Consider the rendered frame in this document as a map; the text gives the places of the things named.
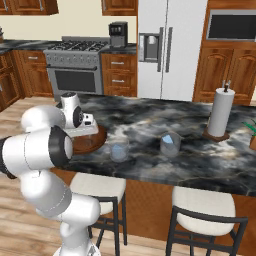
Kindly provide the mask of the black coffee machine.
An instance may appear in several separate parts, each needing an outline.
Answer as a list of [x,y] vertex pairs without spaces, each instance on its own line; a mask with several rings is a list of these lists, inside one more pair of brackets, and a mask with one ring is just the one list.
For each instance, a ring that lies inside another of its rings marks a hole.
[[128,45],[128,23],[125,21],[109,24],[110,46],[125,48]]

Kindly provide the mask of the white paper towel roll holder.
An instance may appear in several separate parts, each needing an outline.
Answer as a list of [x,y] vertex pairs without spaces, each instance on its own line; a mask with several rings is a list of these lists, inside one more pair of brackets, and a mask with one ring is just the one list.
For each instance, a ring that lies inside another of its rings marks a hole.
[[226,132],[235,91],[230,88],[231,81],[223,81],[222,87],[215,91],[214,102],[206,128],[202,134],[214,142],[227,140]]

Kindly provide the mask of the brown wooden wall cupboards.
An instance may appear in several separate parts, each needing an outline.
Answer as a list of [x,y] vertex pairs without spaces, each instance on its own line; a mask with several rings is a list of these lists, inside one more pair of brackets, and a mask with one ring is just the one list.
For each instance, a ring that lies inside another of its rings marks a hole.
[[[101,0],[103,16],[136,16],[138,0]],[[55,15],[57,0],[0,0],[0,15]]]

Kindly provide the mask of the brown wooden ice bowl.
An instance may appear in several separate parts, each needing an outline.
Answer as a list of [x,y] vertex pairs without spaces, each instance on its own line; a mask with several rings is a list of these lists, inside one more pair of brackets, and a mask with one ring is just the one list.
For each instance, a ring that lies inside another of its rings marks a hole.
[[98,133],[86,136],[74,137],[73,151],[75,154],[89,154],[102,147],[107,139],[106,129],[99,125]]

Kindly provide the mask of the brown wooden tall cupboard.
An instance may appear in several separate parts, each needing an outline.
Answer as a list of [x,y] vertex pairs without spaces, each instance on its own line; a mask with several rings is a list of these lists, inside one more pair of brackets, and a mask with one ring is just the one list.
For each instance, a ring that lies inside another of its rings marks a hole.
[[256,92],[256,42],[207,40],[213,9],[256,10],[256,0],[208,0],[193,101],[212,102],[215,90],[230,82],[234,103],[249,105]]

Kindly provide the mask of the black stool with cream seat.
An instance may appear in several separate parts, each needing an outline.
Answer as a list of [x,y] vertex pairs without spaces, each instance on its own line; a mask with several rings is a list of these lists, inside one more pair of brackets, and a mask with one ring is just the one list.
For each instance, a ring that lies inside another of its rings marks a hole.
[[237,217],[231,194],[175,186],[172,190],[172,214],[166,243],[166,256],[174,244],[226,252],[236,256],[247,217]]
[[115,256],[120,256],[119,227],[123,228],[123,243],[127,244],[126,222],[126,180],[123,178],[77,173],[71,181],[73,192],[93,196],[99,200],[101,213],[98,221],[88,227],[92,238],[92,228],[100,230],[97,247],[100,247],[105,230],[114,233]]

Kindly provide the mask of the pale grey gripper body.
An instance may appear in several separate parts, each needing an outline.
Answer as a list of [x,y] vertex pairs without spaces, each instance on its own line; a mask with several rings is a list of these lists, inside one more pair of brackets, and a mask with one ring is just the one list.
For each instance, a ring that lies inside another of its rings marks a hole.
[[99,132],[97,125],[82,126],[74,129],[67,129],[66,133],[71,137],[94,135]]

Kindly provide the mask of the built-in microwave oven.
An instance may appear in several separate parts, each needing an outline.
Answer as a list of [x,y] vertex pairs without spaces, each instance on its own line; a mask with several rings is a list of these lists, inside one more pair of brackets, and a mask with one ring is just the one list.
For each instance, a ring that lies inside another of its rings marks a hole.
[[206,39],[256,42],[256,9],[211,9]]

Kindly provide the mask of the stainless steel range oven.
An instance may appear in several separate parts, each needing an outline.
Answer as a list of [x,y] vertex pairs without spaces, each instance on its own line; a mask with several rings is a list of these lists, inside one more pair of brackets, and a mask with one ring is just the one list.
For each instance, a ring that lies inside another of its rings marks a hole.
[[54,99],[67,92],[102,95],[100,52],[109,37],[63,36],[62,41],[43,51]]

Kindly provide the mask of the green potted plant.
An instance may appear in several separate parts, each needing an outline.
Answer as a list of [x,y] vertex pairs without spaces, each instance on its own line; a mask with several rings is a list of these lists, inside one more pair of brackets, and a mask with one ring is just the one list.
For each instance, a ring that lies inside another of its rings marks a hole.
[[252,131],[249,148],[256,151],[256,121],[252,120],[252,124],[248,122],[242,122],[247,128]]

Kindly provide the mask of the white double-door fridge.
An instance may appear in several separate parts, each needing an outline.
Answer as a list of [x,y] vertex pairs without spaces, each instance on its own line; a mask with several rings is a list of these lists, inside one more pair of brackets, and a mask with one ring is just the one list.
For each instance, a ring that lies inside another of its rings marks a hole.
[[140,98],[190,101],[208,0],[138,0]]

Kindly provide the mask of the clear glass of water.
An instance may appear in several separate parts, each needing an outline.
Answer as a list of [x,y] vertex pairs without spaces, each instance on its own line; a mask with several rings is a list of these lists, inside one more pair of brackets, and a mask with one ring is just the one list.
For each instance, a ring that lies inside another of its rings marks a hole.
[[160,150],[168,157],[178,155],[181,145],[181,136],[175,132],[166,132],[160,139]]
[[127,159],[129,141],[127,137],[119,137],[110,141],[110,158],[114,162],[123,162]]

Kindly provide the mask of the brown wooden base cupboards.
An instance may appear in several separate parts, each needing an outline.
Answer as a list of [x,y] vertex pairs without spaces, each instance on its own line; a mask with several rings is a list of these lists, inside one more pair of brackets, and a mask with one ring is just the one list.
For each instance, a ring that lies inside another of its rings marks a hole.
[[[101,55],[104,92],[137,95],[135,54]],[[42,51],[11,50],[0,54],[0,112],[25,97],[52,97],[46,59]]]

